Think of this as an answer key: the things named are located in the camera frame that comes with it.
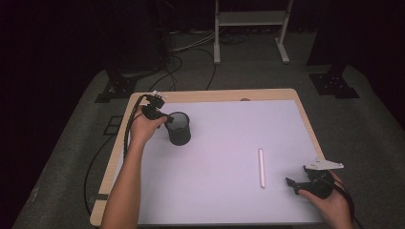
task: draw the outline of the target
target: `wooden table edge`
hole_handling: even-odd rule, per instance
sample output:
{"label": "wooden table edge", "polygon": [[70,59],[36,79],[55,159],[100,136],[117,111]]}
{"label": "wooden table edge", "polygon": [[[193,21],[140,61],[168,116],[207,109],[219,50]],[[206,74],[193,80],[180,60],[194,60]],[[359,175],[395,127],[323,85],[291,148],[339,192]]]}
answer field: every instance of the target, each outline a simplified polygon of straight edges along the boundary
{"label": "wooden table edge", "polygon": [[[122,152],[123,138],[125,135],[126,125],[128,123],[128,118],[132,112],[132,109],[138,100],[138,98],[143,94],[149,93],[135,93],[132,94],[127,108],[125,110],[124,117],[122,118],[121,125],[117,134],[116,142],[113,147],[113,151],[110,156],[106,171],[104,173],[103,180],[101,182],[100,189],[98,191],[99,195],[107,196],[110,194],[114,175],[116,173],[119,156]],[[164,101],[166,103],[182,103],[182,102],[222,102],[222,101],[241,101],[243,100],[294,100],[301,118],[303,119],[304,125],[307,128],[313,146],[315,148],[316,154],[319,158],[325,159],[318,140],[316,139],[315,132],[313,131],[298,93],[293,89],[256,89],[256,90],[220,90],[220,91],[185,91],[185,92],[162,92]],[[93,208],[92,215],[90,217],[90,222],[93,226],[99,226],[101,224],[102,215],[104,214],[104,209],[107,200],[97,199],[95,206]]]}

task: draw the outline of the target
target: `black stand leg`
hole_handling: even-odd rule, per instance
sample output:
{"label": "black stand leg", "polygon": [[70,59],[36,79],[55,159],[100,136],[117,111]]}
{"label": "black stand leg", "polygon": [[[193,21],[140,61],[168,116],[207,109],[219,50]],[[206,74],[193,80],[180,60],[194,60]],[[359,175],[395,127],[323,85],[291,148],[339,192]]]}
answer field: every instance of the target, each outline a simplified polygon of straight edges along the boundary
{"label": "black stand leg", "polygon": [[106,70],[109,81],[95,103],[108,103],[110,99],[129,98],[137,85],[137,79],[125,78],[113,65],[107,64]]}
{"label": "black stand leg", "polygon": [[312,73],[310,80],[320,95],[334,95],[336,98],[358,98],[354,88],[349,87],[342,73],[346,64],[334,63],[327,73]]}

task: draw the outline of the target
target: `metal stand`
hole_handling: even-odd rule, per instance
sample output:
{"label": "metal stand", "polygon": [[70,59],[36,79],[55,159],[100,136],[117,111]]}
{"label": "metal stand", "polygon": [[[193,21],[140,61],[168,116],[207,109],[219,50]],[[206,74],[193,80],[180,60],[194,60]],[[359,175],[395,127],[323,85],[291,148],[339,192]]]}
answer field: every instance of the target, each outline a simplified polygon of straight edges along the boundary
{"label": "metal stand", "polygon": [[327,73],[312,73],[310,80],[320,95],[334,95],[336,98],[359,98],[354,88],[349,87],[342,73],[346,64],[333,64]]}
{"label": "metal stand", "polygon": [[138,79],[122,76],[113,65],[107,65],[106,70],[109,81],[95,103],[108,103],[110,99],[129,98],[134,92]]}
{"label": "metal stand", "polygon": [[215,1],[215,42],[214,42],[214,64],[221,63],[220,56],[220,26],[265,26],[281,25],[280,36],[275,39],[284,64],[289,63],[289,58],[284,48],[284,37],[286,35],[289,16],[293,0],[288,1],[286,10],[274,11],[230,11],[220,12],[220,0]]}

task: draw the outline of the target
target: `dark background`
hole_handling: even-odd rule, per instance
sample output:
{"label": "dark background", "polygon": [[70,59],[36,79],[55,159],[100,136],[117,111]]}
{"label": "dark background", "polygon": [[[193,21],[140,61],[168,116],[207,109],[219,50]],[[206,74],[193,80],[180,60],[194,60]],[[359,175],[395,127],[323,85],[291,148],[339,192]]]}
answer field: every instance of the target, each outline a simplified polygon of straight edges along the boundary
{"label": "dark background", "polygon": [[[213,29],[214,1],[167,3],[169,31]],[[2,226],[12,226],[78,99],[106,61],[122,68],[161,66],[165,53],[154,4],[0,2]],[[278,10],[285,4],[229,0],[221,7]],[[404,10],[399,0],[295,0],[288,29],[319,29],[308,64],[330,64],[343,53],[405,127]]]}

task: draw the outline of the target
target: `white pen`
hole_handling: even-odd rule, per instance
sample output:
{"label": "white pen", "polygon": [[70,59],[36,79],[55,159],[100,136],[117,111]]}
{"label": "white pen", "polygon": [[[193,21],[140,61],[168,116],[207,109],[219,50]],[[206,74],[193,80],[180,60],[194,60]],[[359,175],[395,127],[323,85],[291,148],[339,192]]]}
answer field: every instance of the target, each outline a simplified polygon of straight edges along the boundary
{"label": "white pen", "polygon": [[265,160],[263,158],[263,149],[259,149],[259,166],[260,166],[260,186],[266,188],[265,178]]}

